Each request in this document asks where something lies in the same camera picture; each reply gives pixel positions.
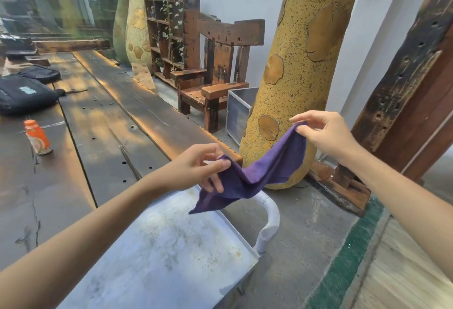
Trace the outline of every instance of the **wooden chair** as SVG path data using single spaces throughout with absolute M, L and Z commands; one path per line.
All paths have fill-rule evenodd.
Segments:
M 205 36 L 205 68 L 171 72 L 178 86 L 178 110 L 184 115 L 190 107 L 204 113 L 204 129 L 218 130 L 219 110 L 227 108 L 228 90 L 247 88 L 247 65 L 251 45 L 264 44 L 264 20 L 222 23 L 200 13 L 198 29 Z M 230 83 L 234 47 L 237 57 L 233 82 Z

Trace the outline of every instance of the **hand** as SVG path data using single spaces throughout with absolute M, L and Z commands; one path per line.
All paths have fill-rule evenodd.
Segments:
M 224 152 L 217 143 L 193 145 L 164 167 L 148 176 L 158 177 L 167 191 L 184 190 L 200 184 L 208 192 L 214 190 L 208 178 L 212 180 L 218 192 L 223 192 L 223 185 L 217 173 L 231 166 L 230 160 L 217 160 Z
M 310 110 L 294 116 L 290 121 L 306 121 L 307 125 L 298 126 L 296 131 L 341 164 L 347 163 L 348 156 L 361 149 L 338 112 Z

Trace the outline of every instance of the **green tape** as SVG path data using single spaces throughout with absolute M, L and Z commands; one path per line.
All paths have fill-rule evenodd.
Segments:
M 346 291 L 356 276 L 383 209 L 384 206 L 379 200 L 372 197 L 364 217 L 360 218 L 351 228 L 342 249 L 330 265 L 329 271 L 307 301 L 306 308 L 334 309 L 340 307 Z

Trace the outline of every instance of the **white tray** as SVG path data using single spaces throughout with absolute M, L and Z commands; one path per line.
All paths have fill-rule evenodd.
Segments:
M 254 197 L 269 222 L 252 248 L 220 212 L 188 215 L 198 187 L 153 202 L 60 304 L 72 308 L 211 309 L 257 264 L 280 224 L 275 203 Z

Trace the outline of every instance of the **purple cloth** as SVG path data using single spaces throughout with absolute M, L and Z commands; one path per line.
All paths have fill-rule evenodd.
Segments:
M 295 131 L 301 124 L 305 123 L 292 126 L 262 158 L 249 167 L 242 169 L 231 161 L 231 167 L 219 173 L 224 192 L 207 192 L 202 188 L 200 198 L 189 214 L 220 210 L 238 199 L 252 198 L 265 185 L 286 183 L 290 175 L 302 165 L 305 156 L 307 142 L 305 137 Z M 231 160 L 226 155 L 220 159 Z

